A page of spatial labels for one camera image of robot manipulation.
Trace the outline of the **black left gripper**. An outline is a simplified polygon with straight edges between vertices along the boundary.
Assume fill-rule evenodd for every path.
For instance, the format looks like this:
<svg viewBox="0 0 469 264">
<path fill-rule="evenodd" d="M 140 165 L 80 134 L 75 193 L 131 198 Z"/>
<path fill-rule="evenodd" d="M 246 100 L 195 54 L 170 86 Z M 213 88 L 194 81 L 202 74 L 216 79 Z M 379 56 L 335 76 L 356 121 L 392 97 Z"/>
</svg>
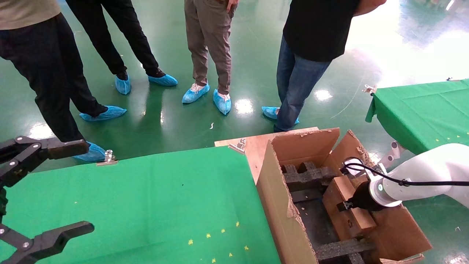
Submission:
<svg viewBox="0 0 469 264">
<path fill-rule="evenodd" d="M 1 143 L 0 147 L 0 220 L 7 214 L 7 191 L 28 173 L 33 172 L 46 160 L 59 160 L 87 154 L 89 144 L 85 140 L 61 142 L 56 137 L 35 140 L 19 136 Z M 35 264 L 47 257 L 60 254 L 73 238 L 94 232 L 95 227 L 87 221 L 80 221 L 64 227 L 45 231 L 30 239 L 10 227 L 0 225 L 2 241 L 16 248 L 16 251 L 2 264 Z"/>
</svg>

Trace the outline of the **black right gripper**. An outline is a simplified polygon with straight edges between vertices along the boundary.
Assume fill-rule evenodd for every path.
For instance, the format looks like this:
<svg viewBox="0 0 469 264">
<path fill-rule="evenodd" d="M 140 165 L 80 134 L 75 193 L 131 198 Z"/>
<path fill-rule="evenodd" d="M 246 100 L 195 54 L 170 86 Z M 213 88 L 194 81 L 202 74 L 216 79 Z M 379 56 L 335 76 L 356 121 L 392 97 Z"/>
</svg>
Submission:
<svg viewBox="0 0 469 264">
<path fill-rule="evenodd" d="M 338 203 L 336 206 L 339 212 L 345 212 L 353 208 L 366 209 L 370 212 L 378 211 L 378 203 L 374 201 L 370 194 L 370 181 L 364 181 L 356 188 L 353 202 L 347 200 Z"/>
</svg>

